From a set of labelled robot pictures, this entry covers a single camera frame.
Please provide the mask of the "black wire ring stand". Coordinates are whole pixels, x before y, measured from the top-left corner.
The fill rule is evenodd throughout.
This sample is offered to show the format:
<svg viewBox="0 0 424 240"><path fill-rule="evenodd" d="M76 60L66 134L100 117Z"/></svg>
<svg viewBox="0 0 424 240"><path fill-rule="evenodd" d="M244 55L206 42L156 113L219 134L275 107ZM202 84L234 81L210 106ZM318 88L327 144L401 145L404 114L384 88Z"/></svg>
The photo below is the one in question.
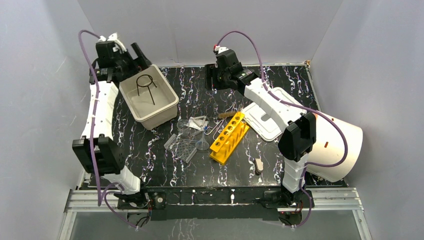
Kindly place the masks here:
<svg viewBox="0 0 424 240"><path fill-rule="evenodd" d="M147 77L147 78L150 80L150 82L149 82L149 83L146 83L146 84L139 84L139 80L140 80L142 77ZM137 96L139 97L139 96L141 95L141 94L140 94L140 88L147 88L147 90L148 90L148 92L149 92L149 95L150 95L150 98L151 98L151 101L152 101L152 104L155 106L155 105L156 105L156 103L155 103L155 100L154 100L154 98L153 98L152 91L151 91L151 89L150 89L150 86L151 86L151 85L153 85L155 88L157 87L157 85L156 85L156 84L155 84L155 82L154 82L153 77L152 77L151 75L149 75L149 74L142 74L142 75L140 75L140 76L138 76L138 77L136 78L135 83L136 83Z"/></svg>

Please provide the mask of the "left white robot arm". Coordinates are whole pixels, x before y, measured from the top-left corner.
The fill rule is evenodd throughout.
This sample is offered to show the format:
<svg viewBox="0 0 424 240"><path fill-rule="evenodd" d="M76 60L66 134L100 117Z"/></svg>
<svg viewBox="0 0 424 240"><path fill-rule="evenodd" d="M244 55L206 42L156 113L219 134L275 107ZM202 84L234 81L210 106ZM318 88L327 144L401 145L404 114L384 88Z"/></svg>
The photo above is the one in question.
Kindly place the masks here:
<svg viewBox="0 0 424 240"><path fill-rule="evenodd" d="M89 60L90 103L86 125L79 139L72 142L72 150L85 172L95 179L116 187L117 197L130 197L137 208L149 203L149 194L143 191L141 179L126 166L121 147L113 139L112 120L120 83L151 66L136 43L132 43L137 58L119 40L100 40L95 49L97 58Z"/></svg>

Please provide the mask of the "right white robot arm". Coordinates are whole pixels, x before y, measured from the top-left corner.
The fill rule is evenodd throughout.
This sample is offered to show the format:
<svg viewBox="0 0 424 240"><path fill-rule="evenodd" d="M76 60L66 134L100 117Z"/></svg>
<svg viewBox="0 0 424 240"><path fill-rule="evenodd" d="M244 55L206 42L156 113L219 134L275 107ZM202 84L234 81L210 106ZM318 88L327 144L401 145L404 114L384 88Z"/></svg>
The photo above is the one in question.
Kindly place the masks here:
<svg viewBox="0 0 424 240"><path fill-rule="evenodd" d="M278 96L254 71L243 68L236 53L224 46L213 50L216 63L205 65L207 90L232 89L259 106L279 127L278 149L284 157L282 202L295 207L302 199L308 154L316 143L316 117L301 105Z"/></svg>

